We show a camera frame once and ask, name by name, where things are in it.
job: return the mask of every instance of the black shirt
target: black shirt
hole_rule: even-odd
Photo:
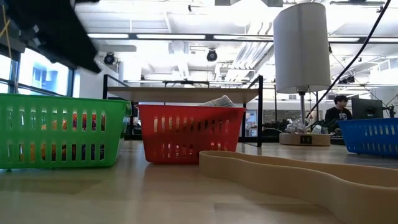
[[[351,115],[351,112],[349,112],[349,110],[347,110],[346,108],[339,110],[335,107],[332,107],[326,111],[325,120],[327,122],[330,122],[333,121],[334,119],[342,119],[342,120],[353,119],[353,115]]]

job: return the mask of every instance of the lamp base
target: lamp base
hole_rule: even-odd
[[[293,146],[330,146],[328,134],[279,134],[279,144]]]

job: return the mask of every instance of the man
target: man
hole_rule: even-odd
[[[349,112],[349,110],[345,108],[347,106],[347,102],[348,102],[347,96],[336,96],[335,106],[326,111],[325,120],[327,122],[330,122],[333,121],[334,119],[338,120],[353,119],[351,112]]]

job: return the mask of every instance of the white lampshade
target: white lampshade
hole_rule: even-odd
[[[326,90],[331,79],[325,7],[302,3],[280,12],[274,21],[274,50],[278,93]]]

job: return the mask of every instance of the cardboard track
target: cardboard track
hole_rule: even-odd
[[[203,175],[317,204],[347,224],[398,223],[398,170],[200,152]]]

